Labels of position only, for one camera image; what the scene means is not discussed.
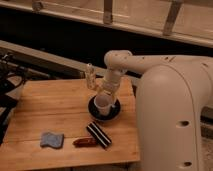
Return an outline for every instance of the white cup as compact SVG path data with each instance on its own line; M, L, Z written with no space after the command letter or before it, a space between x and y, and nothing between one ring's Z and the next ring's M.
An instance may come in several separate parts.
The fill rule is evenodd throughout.
M96 95L94 104L101 115L107 116L110 113L111 106L113 105L113 98L106 93L100 93Z

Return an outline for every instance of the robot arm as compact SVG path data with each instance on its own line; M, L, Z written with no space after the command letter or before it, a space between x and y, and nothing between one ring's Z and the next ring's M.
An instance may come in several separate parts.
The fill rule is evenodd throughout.
M143 74L136 93L143 171L203 171L200 113L212 100L212 59L105 55L102 89L114 94L124 71Z

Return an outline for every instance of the wooden table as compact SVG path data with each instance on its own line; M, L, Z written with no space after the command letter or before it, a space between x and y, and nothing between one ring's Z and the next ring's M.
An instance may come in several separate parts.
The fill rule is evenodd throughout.
M28 81L0 147L0 170L32 170L139 161L135 98L128 78L118 91L119 115L99 124L113 144L75 148L72 143L90 134L88 102L96 92L84 79ZM41 148L43 132L63 133L62 149Z

